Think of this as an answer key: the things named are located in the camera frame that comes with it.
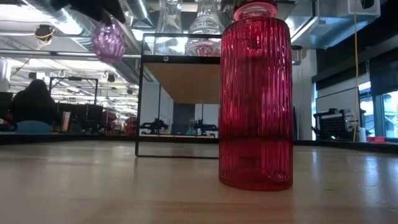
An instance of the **purple glass ornament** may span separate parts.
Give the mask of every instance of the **purple glass ornament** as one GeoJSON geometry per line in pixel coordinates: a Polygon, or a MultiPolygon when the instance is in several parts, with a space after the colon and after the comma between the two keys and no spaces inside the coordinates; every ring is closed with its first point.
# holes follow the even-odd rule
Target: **purple glass ornament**
{"type": "Polygon", "coordinates": [[[95,54],[102,62],[116,63],[124,54],[123,30],[115,19],[105,21],[99,24],[93,36],[95,54]]]}

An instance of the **desk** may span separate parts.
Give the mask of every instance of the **desk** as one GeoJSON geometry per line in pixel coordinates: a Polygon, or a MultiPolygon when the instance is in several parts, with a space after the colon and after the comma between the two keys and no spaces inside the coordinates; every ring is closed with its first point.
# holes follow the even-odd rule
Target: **desk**
{"type": "Polygon", "coordinates": [[[390,154],[295,146],[293,188],[271,193],[219,183],[215,159],[136,158],[131,142],[1,146],[0,161],[0,223],[398,221],[390,154]]]}

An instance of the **black frame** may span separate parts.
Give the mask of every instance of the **black frame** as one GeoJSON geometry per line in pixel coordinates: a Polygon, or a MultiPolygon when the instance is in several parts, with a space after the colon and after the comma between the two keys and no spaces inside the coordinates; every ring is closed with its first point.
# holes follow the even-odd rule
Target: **black frame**
{"type": "Polygon", "coordinates": [[[82,81],[82,80],[94,80],[95,81],[95,93],[94,93],[94,105],[97,105],[97,93],[98,93],[98,79],[97,78],[81,78],[81,77],[50,77],[49,92],[51,96],[52,91],[52,80],[71,80],[71,81],[82,81]]]}
{"type": "MultiPolygon", "coordinates": [[[[221,39],[222,35],[209,35],[209,34],[144,34],[142,36],[141,49],[145,49],[144,44],[146,37],[187,37],[187,38],[203,38],[203,39],[221,39]]],[[[198,157],[198,156],[148,156],[148,155],[140,155],[139,154],[139,142],[146,141],[143,136],[140,136],[140,124],[141,124],[141,100],[142,100],[142,87],[143,87],[143,79],[144,79],[144,64],[145,63],[195,63],[195,64],[220,64],[219,57],[197,57],[197,56],[177,56],[177,55],[146,55],[144,51],[141,50],[141,63],[140,63],[140,71],[139,71],[139,91],[138,91],[138,107],[137,107],[137,130],[136,130],[136,150],[135,155],[137,157],[160,157],[160,158],[195,158],[195,159],[218,159],[218,157],[198,157]]],[[[156,138],[150,137],[150,141],[155,142],[171,142],[171,143],[192,143],[192,144],[210,144],[211,141],[203,138],[156,138]]]]}

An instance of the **red glass vase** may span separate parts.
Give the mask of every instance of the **red glass vase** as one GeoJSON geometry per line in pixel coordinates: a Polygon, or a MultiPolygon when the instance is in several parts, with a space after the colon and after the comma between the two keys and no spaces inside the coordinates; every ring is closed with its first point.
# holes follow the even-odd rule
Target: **red glass vase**
{"type": "Polygon", "coordinates": [[[221,41],[220,181],[246,190],[293,184],[292,53],[274,1],[244,1],[221,41]]]}

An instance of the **clear glass vase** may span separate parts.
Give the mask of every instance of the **clear glass vase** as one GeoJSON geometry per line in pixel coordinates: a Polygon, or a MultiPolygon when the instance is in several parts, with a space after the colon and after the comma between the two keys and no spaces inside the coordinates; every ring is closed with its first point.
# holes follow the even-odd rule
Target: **clear glass vase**
{"type": "MultiPolygon", "coordinates": [[[[222,34],[224,26],[218,19],[216,0],[198,0],[198,17],[189,27],[189,34],[222,34]]],[[[188,39],[185,54],[191,56],[221,55],[220,39],[188,39]]]]}
{"type": "Polygon", "coordinates": [[[246,190],[293,183],[292,51],[275,1],[247,0],[223,34],[220,181],[246,190]]]}
{"type": "MultiPolygon", "coordinates": [[[[182,34],[181,8],[182,0],[160,0],[159,21],[156,33],[182,34]]],[[[157,37],[154,40],[154,55],[183,55],[185,53],[183,38],[157,37]]]]}

